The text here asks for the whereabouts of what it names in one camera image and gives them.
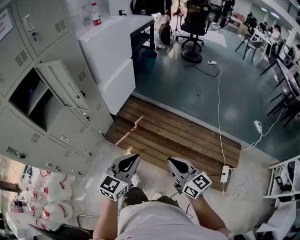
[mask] sneaker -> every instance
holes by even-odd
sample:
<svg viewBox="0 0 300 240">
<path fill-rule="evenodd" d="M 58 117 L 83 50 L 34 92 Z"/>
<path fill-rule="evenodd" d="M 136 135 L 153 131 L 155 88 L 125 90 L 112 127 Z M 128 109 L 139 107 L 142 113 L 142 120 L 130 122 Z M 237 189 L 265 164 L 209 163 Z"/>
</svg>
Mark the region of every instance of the sneaker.
<svg viewBox="0 0 300 240">
<path fill-rule="evenodd" d="M 163 194 L 161 192 L 156 192 L 153 196 L 152 196 L 152 200 L 156 201 L 158 198 L 162 197 Z"/>
<path fill-rule="evenodd" d="M 141 181 L 140 176 L 139 176 L 137 173 L 135 173 L 135 174 L 133 175 L 131 181 L 132 181 L 132 185 L 133 185 L 134 187 L 140 188 L 141 190 L 143 190 L 144 186 L 143 186 L 143 184 L 142 184 L 142 181 Z"/>
</svg>

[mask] extension cord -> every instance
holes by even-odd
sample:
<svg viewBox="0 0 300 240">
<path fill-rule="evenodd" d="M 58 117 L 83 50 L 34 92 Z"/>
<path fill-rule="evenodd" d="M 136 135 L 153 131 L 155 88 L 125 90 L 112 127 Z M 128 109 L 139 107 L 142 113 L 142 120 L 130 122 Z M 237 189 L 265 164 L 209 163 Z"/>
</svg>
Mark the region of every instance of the extension cord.
<svg viewBox="0 0 300 240">
<path fill-rule="evenodd" d="M 225 183 L 228 180 L 228 175 L 229 175 L 229 166 L 224 165 L 222 169 L 222 174 L 221 174 L 221 180 L 220 182 Z"/>
<path fill-rule="evenodd" d="M 259 134 L 262 134 L 263 133 L 263 130 L 262 130 L 262 126 L 259 124 L 259 121 L 255 120 L 254 121 L 254 125 L 258 131 Z"/>
<path fill-rule="evenodd" d="M 217 62 L 215 62 L 215 61 L 208 61 L 207 62 L 209 65 L 216 65 L 217 64 Z"/>
</svg>

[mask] person's arm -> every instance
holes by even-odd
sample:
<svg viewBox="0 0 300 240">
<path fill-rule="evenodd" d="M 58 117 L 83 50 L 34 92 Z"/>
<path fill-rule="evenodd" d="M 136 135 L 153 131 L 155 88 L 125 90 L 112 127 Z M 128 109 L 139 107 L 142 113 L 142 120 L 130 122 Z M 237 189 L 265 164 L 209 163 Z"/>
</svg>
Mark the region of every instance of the person's arm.
<svg viewBox="0 0 300 240">
<path fill-rule="evenodd" d="M 219 231 L 224 234 L 230 233 L 230 231 L 226 228 L 223 220 L 208 205 L 203 196 L 200 196 L 197 199 L 191 197 L 188 198 L 201 226 L 211 230 Z"/>
<path fill-rule="evenodd" d="M 105 198 L 101 202 L 99 220 L 93 238 L 114 240 L 118 235 L 118 202 Z"/>
</svg>

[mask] wooden plank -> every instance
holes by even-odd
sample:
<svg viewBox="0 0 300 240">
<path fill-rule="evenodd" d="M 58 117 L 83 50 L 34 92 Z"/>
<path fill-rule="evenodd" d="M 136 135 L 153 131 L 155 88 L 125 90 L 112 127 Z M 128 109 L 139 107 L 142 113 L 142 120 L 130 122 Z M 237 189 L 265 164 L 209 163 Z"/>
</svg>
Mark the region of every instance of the wooden plank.
<svg viewBox="0 0 300 240">
<path fill-rule="evenodd" d="M 186 126 L 185 124 L 183 124 L 183 123 L 181 123 L 177 120 L 174 120 L 170 117 L 166 117 L 166 116 L 156 112 L 152 108 L 145 107 L 145 106 L 140 105 L 136 102 L 127 101 L 125 103 L 125 105 L 128 106 L 128 107 L 134 108 L 134 109 L 136 109 L 136 110 L 138 110 L 138 111 L 140 111 L 144 114 L 152 116 L 156 119 L 159 119 L 160 121 L 163 121 L 167 124 L 170 124 L 170 125 L 178 128 L 178 129 L 181 129 L 181 130 L 183 130 L 183 131 L 185 131 L 185 132 L 187 132 L 187 133 L 189 133 L 193 136 L 199 137 L 199 138 L 201 138 L 205 141 L 208 141 L 208 142 L 210 142 L 210 143 L 212 143 L 212 144 L 214 144 L 214 145 L 221 148 L 221 142 L 220 142 L 219 138 L 215 139 L 214 137 L 212 137 L 212 136 L 210 136 L 206 133 L 203 133 L 202 131 L 196 130 L 196 129 L 194 129 L 192 127 L 189 127 L 189 126 Z M 231 145 L 229 145 L 225 142 L 223 142 L 223 148 L 224 148 L 224 150 L 227 150 L 231 153 L 234 153 L 234 154 L 238 155 L 238 157 L 240 156 L 240 149 L 237 149 L 237 148 L 235 148 L 235 147 L 233 147 L 233 146 L 231 146 Z"/>
<path fill-rule="evenodd" d="M 187 140 L 190 140 L 204 148 L 206 148 L 208 151 L 211 150 L 213 152 L 216 152 L 216 153 L 219 153 L 219 154 L 222 154 L 222 149 L 221 147 L 218 147 L 210 142 L 207 142 L 201 138 L 198 138 L 197 136 L 194 136 L 194 135 L 191 135 L 190 133 L 188 132 L 185 132 L 185 131 L 182 131 L 181 129 L 178 129 L 176 127 L 173 127 L 172 125 L 168 124 L 168 123 L 165 123 L 165 122 L 162 122 L 161 120 L 159 119 L 156 119 L 156 118 L 153 118 L 152 116 L 150 115 L 147 115 L 147 114 L 144 114 L 134 108 L 131 108 L 129 106 L 123 106 L 122 107 L 122 110 L 127 112 L 127 113 L 130 113 L 138 118 L 141 118 L 143 119 L 144 121 L 147 121 L 149 123 L 152 123 L 153 125 L 157 126 L 157 127 L 160 127 L 160 128 L 163 128 L 164 130 L 167 130 L 171 133 L 174 133 L 178 136 L 181 136 Z M 225 158 L 230 158 L 234 161 L 238 161 L 239 160 L 239 156 L 232 153 L 232 152 L 229 152 L 225 149 L 223 149 L 224 151 L 224 155 L 225 155 Z"/>
<path fill-rule="evenodd" d="M 161 160 L 166 161 L 169 157 L 183 158 L 190 161 L 197 169 L 201 171 L 205 171 L 208 175 L 218 175 L 222 173 L 222 168 L 220 168 L 219 165 L 215 164 L 211 166 L 211 165 L 204 164 L 202 162 L 195 161 L 194 159 L 190 159 L 182 154 L 179 154 L 173 150 L 166 148 L 163 145 L 157 144 L 156 142 L 153 142 L 142 135 L 136 134 L 134 129 L 132 131 L 126 129 L 125 127 L 121 126 L 120 121 L 116 122 L 116 124 L 113 124 L 112 128 L 122 133 L 123 136 L 126 135 L 127 137 L 132 138 L 138 141 L 139 143 L 149 146 L 150 148 L 158 152 L 164 153 L 167 157 Z"/>
<path fill-rule="evenodd" d="M 129 153 L 139 154 L 141 159 L 143 159 L 144 161 L 149 162 L 156 167 L 159 167 L 161 169 L 168 171 L 168 167 L 165 162 L 163 162 L 153 156 L 150 156 L 149 154 L 147 154 L 143 151 L 140 151 L 133 146 L 130 146 L 128 143 L 126 143 L 124 141 L 120 141 L 117 137 L 114 136 L 113 133 L 108 132 L 108 136 L 105 136 L 105 138 L 108 141 L 110 141 L 111 143 L 116 144 L 118 147 L 122 148 L 123 150 L 125 150 Z"/>
<path fill-rule="evenodd" d="M 144 129 L 147 129 L 151 132 L 154 132 L 164 138 L 167 138 L 169 139 L 170 141 L 174 141 L 176 143 L 179 143 L 183 146 L 186 146 L 187 148 L 189 149 L 192 149 L 194 151 L 197 151 L 199 153 L 202 153 L 203 155 L 206 155 L 210 158 L 213 158 L 221 163 L 224 163 L 224 159 L 223 159 L 223 156 L 221 154 L 218 154 L 216 152 L 213 152 L 211 150 L 207 150 L 206 148 L 194 143 L 194 142 L 191 142 L 190 140 L 188 139 L 185 139 L 185 138 L 182 138 L 174 133 L 171 133 L 167 130 L 164 130 L 160 127 L 157 127 L 155 125 L 153 125 L 152 123 L 149 123 L 143 119 L 140 119 L 132 114 L 129 114 L 123 110 L 119 111 L 118 113 L 118 116 L 124 118 L 124 119 L 127 119 L 128 121 L 131 121 L 133 123 L 138 123 L 138 126 L 141 126 L 142 128 Z M 228 158 L 226 160 L 226 163 L 229 165 L 229 166 L 232 166 L 232 167 L 237 167 L 238 166 L 238 162 L 237 161 L 234 161 L 230 158 Z"/>
<path fill-rule="evenodd" d="M 144 160 L 146 162 L 149 162 L 149 163 L 151 163 L 151 164 L 153 164 L 153 165 L 155 165 L 155 166 L 157 166 L 157 167 L 159 167 L 159 168 L 161 168 L 161 169 L 169 172 L 169 169 L 168 169 L 168 167 L 167 167 L 167 165 L 166 165 L 165 162 L 160 161 L 157 158 L 152 157 L 152 156 L 148 155 L 147 153 L 142 152 L 142 151 L 140 151 L 140 150 L 138 150 L 138 149 L 130 146 L 129 144 L 127 144 L 127 143 L 125 143 L 123 141 L 120 141 L 120 139 L 118 139 L 117 137 L 113 136 L 113 134 L 111 133 L 110 130 L 105 135 L 105 138 L 108 141 L 110 141 L 111 143 L 113 143 L 113 144 L 118 143 L 117 146 L 120 147 L 120 148 L 122 148 L 122 149 L 124 149 L 125 151 L 128 151 L 129 153 L 139 154 L 142 160 Z M 220 184 L 219 182 L 214 182 L 213 181 L 213 183 L 211 185 L 211 188 L 215 189 L 215 190 L 218 190 L 218 191 L 222 191 L 222 184 Z M 226 191 L 226 189 L 227 189 L 227 185 L 224 184 L 224 191 Z"/>
<path fill-rule="evenodd" d="M 144 128 L 135 126 L 135 124 L 133 124 L 132 122 L 129 122 L 127 120 L 117 119 L 116 124 L 119 124 L 128 130 L 134 128 L 134 132 L 136 134 L 143 136 L 144 138 L 149 139 L 152 142 L 154 142 L 160 146 L 164 146 L 167 149 L 177 152 L 177 153 L 185 156 L 186 158 L 193 159 L 196 162 L 203 163 L 203 164 L 207 165 L 209 168 L 214 168 L 214 169 L 216 169 L 217 173 L 222 172 L 223 165 L 213 158 L 203 155 L 197 151 L 193 151 L 185 146 L 182 146 L 176 142 L 170 141 L 169 139 L 161 137 L 161 136 L 159 136 L 151 131 L 148 131 Z"/>
<path fill-rule="evenodd" d="M 183 117 L 181 117 L 179 115 L 176 115 L 176 114 L 174 114 L 172 112 L 169 112 L 169 111 L 167 111 L 165 109 L 162 109 L 160 107 L 157 107 L 157 106 L 155 106 L 153 104 L 147 103 L 147 102 L 145 102 L 143 100 L 140 100 L 140 99 L 138 99 L 136 97 L 130 96 L 129 99 L 126 101 L 126 103 L 137 103 L 139 105 L 144 106 L 145 108 L 152 109 L 153 111 L 155 111 L 157 113 L 160 113 L 160 114 L 162 114 L 162 115 L 164 115 L 164 116 L 166 116 L 168 118 L 171 118 L 171 119 L 173 119 L 175 121 L 178 121 L 178 122 L 180 122 L 180 123 L 182 123 L 182 124 L 184 124 L 186 126 L 194 128 L 194 129 L 196 129 L 196 130 L 198 130 L 200 132 L 203 132 L 203 133 L 205 133 L 205 134 L 207 134 L 207 135 L 209 135 L 209 136 L 211 136 L 211 137 L 213 137 L 215 139 L 220 139 L 219 133 L 211 131 L 211 130 L 207 129 L 206 127 L 203 127 L 203 126 L 201 126 L 201 125 L 199 125 L 197 123 L 194 123 L 194 122 L 192 122 L 192 121 L 190 121 L 188 119 L 185 119 L 185 118 L 183 118 Z M 222 141 L 224 143 L 227 143 L 228 145 L 233 146 L 236 149 L 239 149 L 239 150 L 241 149 L 241 145 L 239 143 L 237 143 L 237 142 L 235 142 L 235 141 L 233 141 L 233 140 L 231 140 L 231 139 L 229 139 L 227 137 L 222 136 Z"/>
</svg>

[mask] trash bin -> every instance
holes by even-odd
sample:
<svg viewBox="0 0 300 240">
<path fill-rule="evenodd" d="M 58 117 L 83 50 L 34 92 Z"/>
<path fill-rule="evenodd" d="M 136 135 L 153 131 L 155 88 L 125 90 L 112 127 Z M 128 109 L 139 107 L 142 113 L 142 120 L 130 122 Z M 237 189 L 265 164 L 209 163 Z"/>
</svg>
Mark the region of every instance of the trash bin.
<svg viewBox="0 0 300 240">
<path fill-rule="evenodd" d="M 158 54 L 153 50 L 145 50 L 142 52 L 142 68 L 145 72 L 151 72 L 155 65 Z"/>
</svg>

